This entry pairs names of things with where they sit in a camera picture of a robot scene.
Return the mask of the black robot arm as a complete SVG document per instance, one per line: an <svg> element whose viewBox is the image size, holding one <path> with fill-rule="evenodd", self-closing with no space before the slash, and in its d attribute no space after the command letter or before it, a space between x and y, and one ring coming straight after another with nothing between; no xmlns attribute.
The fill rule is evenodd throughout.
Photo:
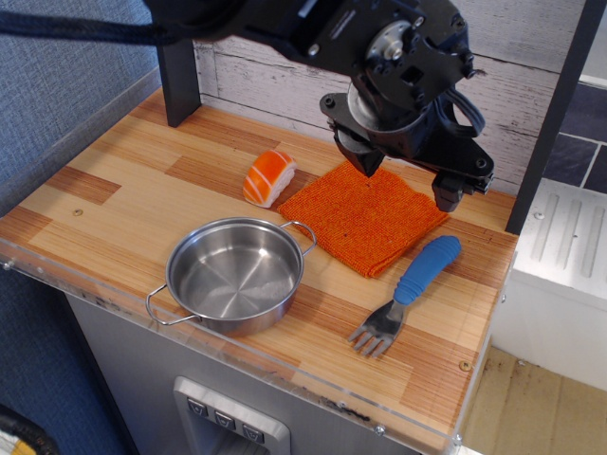
<svg viewBox="0 0 607 455"><path fill-rule="evenodd" d="M479 109L456 88L474 75L468 24L449 1L151 1L177 38L237 36L290 61L346 76L320 107L341 153L373 175L387 158L434 173L439 209L486 193L491 157Z"/></svg>

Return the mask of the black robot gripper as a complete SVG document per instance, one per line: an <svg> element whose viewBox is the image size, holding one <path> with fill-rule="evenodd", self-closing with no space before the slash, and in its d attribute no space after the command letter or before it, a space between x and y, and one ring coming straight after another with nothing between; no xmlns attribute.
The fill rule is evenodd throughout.
<svg viewBox="0 0 607 455"><path fill-rule="evenodd" d="M419 114L390 109L389 117L380 118L354 86L325 95L320 107L340 152L366 177L386 157L436 173L432 191L441 211L456 210L464 193L487 193L492 183L493 160L474 141L485 119L454 88Z"/></svg>

